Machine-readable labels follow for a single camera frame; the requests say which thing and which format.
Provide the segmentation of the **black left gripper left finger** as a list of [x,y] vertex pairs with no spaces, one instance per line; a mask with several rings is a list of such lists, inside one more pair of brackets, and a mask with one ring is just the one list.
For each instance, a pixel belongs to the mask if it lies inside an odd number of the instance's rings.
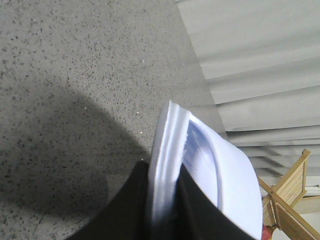
[[68,240],[145,240],[149,164],[139,161],[111,202]]

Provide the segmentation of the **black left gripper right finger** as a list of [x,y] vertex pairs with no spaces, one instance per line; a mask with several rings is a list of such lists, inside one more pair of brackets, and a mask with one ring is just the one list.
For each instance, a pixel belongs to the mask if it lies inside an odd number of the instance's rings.
[[175,240],[256,240],[258,183],[227,174],[214,203],[182,165],[177,187]]

